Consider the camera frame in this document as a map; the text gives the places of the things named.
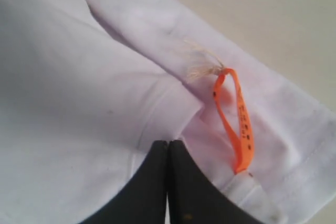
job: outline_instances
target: white background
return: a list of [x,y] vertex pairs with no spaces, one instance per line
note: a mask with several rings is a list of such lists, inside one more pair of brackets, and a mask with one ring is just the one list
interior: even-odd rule
[[[179,1],[336,111],[336,0]],[[309,222],[335,223],[336,201]]]

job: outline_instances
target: orange tag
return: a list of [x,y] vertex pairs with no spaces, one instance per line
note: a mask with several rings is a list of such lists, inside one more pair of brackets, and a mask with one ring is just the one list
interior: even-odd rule
[[[221,107],[220,94],[227,74],[232,76],[235,83],[240,136],[237,136],[229,122],[226,120]],[[253,132],[241,90],[237,73],[235,70],[230,68],[225,68],[223,72],[219,74],[214,86],[214,100],[216,107],[236,154],[237,161],[234,168],[236,174],[247,170],[254,156]]]

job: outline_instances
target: orange plastic loop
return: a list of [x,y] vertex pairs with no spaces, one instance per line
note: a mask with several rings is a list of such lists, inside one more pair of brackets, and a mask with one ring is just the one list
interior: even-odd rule
[[[239,117],[240,136],[237,136],[237,134],[232,129],[229,122],[226,120],[225,114],[223,113],[221,106],[222,85],[225,81],[226,75],[228,74],[232,76],[236,88],[236,100],[237,100],[237,112]],[[226,68],[218,76],[214,86],[214,94],[213,94],[219,116],[222,120],[225,131],[227,132],[227,135],[231,141],[231,144],[236,154],[236,165],[234,168],[236,174],[246,170],[250,165],[250,163],[252,162],[254,156],[254,137],[250,118],[248,115],[248,111],[241,90],[242,89],[240,87],[236,71],[230,68]]]

